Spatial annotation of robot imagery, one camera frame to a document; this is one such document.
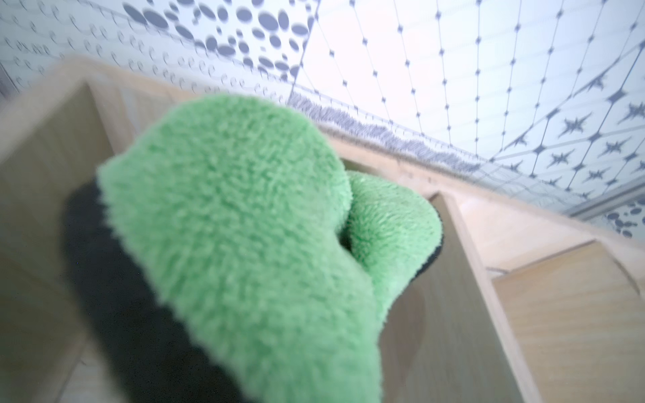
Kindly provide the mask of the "green grey microfibre cloth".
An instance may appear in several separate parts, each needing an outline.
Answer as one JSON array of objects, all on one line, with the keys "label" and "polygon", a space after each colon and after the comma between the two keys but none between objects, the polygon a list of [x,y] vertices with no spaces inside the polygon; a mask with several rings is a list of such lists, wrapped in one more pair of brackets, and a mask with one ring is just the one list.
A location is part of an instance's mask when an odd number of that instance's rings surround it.
[{"label": "green grey microfibre cloth", "polygon": [[438,256],[407,187],[273,102],[185,102],[70,194],[70,286],[130,402],[379,402],[379,338]]}]

